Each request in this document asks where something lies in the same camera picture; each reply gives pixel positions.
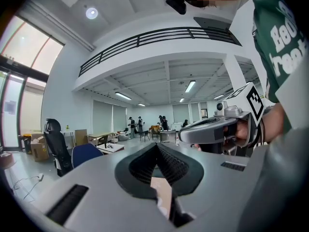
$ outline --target floor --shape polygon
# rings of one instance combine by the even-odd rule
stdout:
[[[144,139],[140,140],[137,136],[136,138],[118,143],[124,145],[125,149],[131,147],[143,149],[150,143],[159,142],[159,139],[156,137],[152,139],[152,136],[150,135],[149,138],[150,140],[146,138],[146,142],[144,142]],[[181,147],[190,148],[189,144],[179,142],[179,140],[177,141],[177,144]],[[35,162],[32,155],[28,155],[24,152],[13,152],[13,157],[15,164],[11,168],[5,170],[5,174],[15,196],[20,199],[25,199],[26,202],[35,202],[38,196],[46,188],[60,178],[56,173],[52,157],[49,160],[42,162]],[[44,174],[44,177],[41,182],[38,182],[36,176],[40,173]]]

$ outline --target shirt sleeve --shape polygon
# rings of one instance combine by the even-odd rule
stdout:
[[[277,97],[276,97],[276,92],[279,89],[279,85],[277,82],[276,77],[274,76],[274,73],[272,72],[272,66],[269,65],[268,61],[266,60],[266,57],[261,50],[260,46],[258,45],[256,39],[254,39],[254,44],[257,52],[259,53],[262,64],[266,70],[267,73],[267,85],[266,85],[266,94],[265,97],[269,99],[273,103],[279,103]]]

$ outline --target blue chair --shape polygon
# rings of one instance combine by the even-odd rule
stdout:
[[[92,144],[75,146],[72,150],[72,167],[76,168],[85,161],[103,156],[103,153]]]

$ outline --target white ceiling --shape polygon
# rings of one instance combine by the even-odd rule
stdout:
[[[247,82],[259,83],[254,66],[239,62]],[[185,93],[190,80],[196,84]],[[203,102],[226,94],[232,90],[228,73],[221,59],[185,59],[158,62],[120,72],[85,87],[91,92],[114,98],[132,105],[139,102],[146,105]],[[117,95],[129,96],[128,101]]]
[[[71,7],[61,0],[30,0],[39,4],[49,14],[55,16],[72,31],[79,34],[84,40],[93,43],[100,36],[113,30],[115,27],[123,25],[136,18],[141,18],[154,14],[175,12],[166,5],[165,0],[78,0]],[[212,11],[222,10],[235,15],[237,9],[247,0],[238,0],[224,7],[206,8]],[[98,10],[98,17],[89,20],[85,16],[87,8],[95,7]],[[201,9],[187,5],[189,11],[199,11]]]

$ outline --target linear light fixture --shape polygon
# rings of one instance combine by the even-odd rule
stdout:
[[[190,81],[190,83],[189,83],[187,89],[185,90],[185,92],[189,93],[195,83],[196,83],[196,81]]]
[[[222,96],[224,96],[224,95],[219,95],[218,97],[214,98],[214,100],[221,98]]]
[[[127,99],[127,100],[131,100],[131,98],[130,98],[130,97],[125,96],[124,94],[119,93],[119,92],[116,92],[116,93],[115,93],[115,95],[119,95],[119,96],[121,96],[122,98],[125,98],[125,99]]]

